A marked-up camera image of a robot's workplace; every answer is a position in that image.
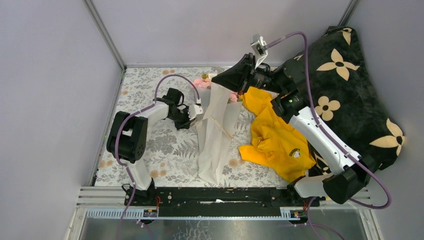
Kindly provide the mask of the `pink fake flower stem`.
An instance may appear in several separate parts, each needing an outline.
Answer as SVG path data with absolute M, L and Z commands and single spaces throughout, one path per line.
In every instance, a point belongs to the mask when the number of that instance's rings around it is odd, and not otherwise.
M 231 92 L 228 98 L 229 103 L 236 103 L 239 100 L 239 95 L 236 92 Z
M 197 88 L 210 89 L 212 80 L 210 79 L 208 74 L 204 73 L 200 78 L 195 79 L 193 81 L 193 84 Z

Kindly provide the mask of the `white wrapping paper sheet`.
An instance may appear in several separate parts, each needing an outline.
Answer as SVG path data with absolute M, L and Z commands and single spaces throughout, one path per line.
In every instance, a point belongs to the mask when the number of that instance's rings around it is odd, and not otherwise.
M 232 139 L 206 118 L 215 118 L 234 136 L 242 103 L 229 103 L 231 91 L 216 83 L 212 83 L 210 89 L 200 88 L 199 93 L 204 108 L 201 118 L 204 121 L 200 132 L 201 141 L 198 141 L 198 176 L 210 184 L 219 185 Z

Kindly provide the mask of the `cream printed ribbon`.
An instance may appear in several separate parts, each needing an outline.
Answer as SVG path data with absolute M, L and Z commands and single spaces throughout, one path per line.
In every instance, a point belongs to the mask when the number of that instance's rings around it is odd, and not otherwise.
M 206 118 L 206 120 L 211 120 L 214 123 L 214 125 L 218 127 L 230 140 L 233 139 L 233 135 L 228 130 L 226 130 L 223 124 L 219 123 L 214 117 L 209 116 Z M 203 125 L 203 121 L 204 121 L 203 118 L 199 118 L 195 121 L 195 124 L 194 124 L 197 131 L 197 139 L 199 142 L 201 142 L 201 128 Z

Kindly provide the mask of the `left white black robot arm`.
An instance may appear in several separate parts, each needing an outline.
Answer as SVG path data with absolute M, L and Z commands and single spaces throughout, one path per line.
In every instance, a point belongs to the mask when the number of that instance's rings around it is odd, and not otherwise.
M 129 196 L 148 206 L 155 200 L 155 184 L 142 159 L 147 149 L 148 130 L 156 122 L 169 119 L 177 130 L 189 129 L 197 116 L 204 113 L 200 94 L 195 103 L 184 104 L 184 94 L 169 88 L 163 97 L 135 113 L 115 114 L 106 142 L 106 150 L 123 166 L 130 178 Z

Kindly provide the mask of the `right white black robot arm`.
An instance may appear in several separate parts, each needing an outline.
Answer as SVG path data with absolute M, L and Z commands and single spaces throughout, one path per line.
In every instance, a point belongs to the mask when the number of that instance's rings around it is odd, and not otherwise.
M 369 155 L 361 156 L 350 148 L 319 119 L 310 107 L 311 101 L 298 90 L 306 76 L 299 60 L 289 59 L 272 70 L 265 63 L 256 65 L 255 56 L 247 53 L 231 68 L 212 76 L 211 81 L 239 94 L 250 87 L 277 93 L 270 102 L 274 113 L 300 132 L 326 161 L 330 174 L 302 176 L 289 184 L 286 198 L 291 205 L 326 196 L 344 204 L 369 183 L 377 165 Z

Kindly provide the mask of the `floral tablecloth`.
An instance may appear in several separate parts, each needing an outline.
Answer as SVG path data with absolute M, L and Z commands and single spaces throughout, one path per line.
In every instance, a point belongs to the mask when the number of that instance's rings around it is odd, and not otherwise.
M 190 81 L 203 74 L 223 72 L 222 67 L 150 67 L 128 68 L 125 72 L 116 111 L 133 113 L 148 106 L 154 94 L 163 96 L 169 88 L 183 92 L 184 102 L 191 104 L 195 92 Z M 219 187 L 285 187 L 287 182 L 266 166 L 241 159 L 239 146 L 251 142 L 254 114 L 242 107 L 226 157 L 223 159 Z M 177 130 L 169 120 L 160 120 L 149 129 L 143 154 L 147 172 L 157 187 L 210 187 L 198 176 L 198 138 L 194 127 Z M 113 155 L 103 150 L 94 185 L 119 187 L 130 179 Z

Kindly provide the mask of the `yellow garment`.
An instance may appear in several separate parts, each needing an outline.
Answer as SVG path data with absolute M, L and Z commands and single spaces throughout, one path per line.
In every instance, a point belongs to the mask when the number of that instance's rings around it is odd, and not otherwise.
M 251 144 L 238 147 L 241 159 L 269 167 L 289 183 L 305 176 L 316 161 L 306 138 L 274 112 L 273 95 L 250 87 L 240 98 L 255 115 L 250 126 Z

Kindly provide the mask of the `black floral pillow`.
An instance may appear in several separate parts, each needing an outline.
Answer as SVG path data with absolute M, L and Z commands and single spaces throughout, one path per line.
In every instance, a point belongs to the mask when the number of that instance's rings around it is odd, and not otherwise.
M 393 165 L 405 135 L 370 81 L 357 32 L 330 26 L 291 59 L 304 64 L 306 79 L 298 90 L 318 118 L 362 157 L 374 159 L 377 169 L 370 172 L 370 180 Z

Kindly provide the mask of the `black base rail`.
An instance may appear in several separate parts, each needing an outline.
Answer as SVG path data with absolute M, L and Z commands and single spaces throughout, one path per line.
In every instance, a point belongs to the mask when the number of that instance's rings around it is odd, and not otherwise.
M 290 188 L 277 187 L 150 187 L 123 185 L 124 205 L 153 207 L 159 217 L 283 217 L 284 208 L 306 211 L 319 199 L 301 198 Z

